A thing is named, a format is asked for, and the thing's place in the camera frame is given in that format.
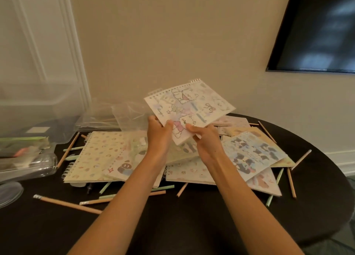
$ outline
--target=forearm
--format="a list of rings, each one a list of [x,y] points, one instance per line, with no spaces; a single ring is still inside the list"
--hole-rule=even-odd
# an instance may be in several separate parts
[[[164,163],[148,153],[69,254],[125,254]]]
[[[225,154],[208,166],[249,254],[303,254]]]

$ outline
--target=floor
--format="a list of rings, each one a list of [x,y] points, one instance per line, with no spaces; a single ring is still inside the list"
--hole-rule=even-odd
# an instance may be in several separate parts
[[[348,181],[353,187],[355,196],[355,176],[349,177]],[[304,248],[303,252],[306,255],[355,255],[355,214],[349,224],[331,239]]]

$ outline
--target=person's right arm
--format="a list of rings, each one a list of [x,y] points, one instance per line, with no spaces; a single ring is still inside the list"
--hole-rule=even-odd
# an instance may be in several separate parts
[[[225,154],[213,126],[186,125],[195,135],[198,153],[213,177],[250,255],[303,254],[291,236],[247,186]]]

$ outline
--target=television screen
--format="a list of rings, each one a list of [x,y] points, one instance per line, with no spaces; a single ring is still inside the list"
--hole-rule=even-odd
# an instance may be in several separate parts
[[[267,71],[355,73],[355,0],[289,0]]]

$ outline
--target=person's left hand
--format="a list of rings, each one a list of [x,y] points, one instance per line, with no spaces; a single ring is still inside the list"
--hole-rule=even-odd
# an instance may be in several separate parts
[[[171,141],[173,139],[173,126],[172,120],[166,122],[165,127],[155,116],[148,117],[148,151],[147,153],[159,155],[163,157],[168,153]]]

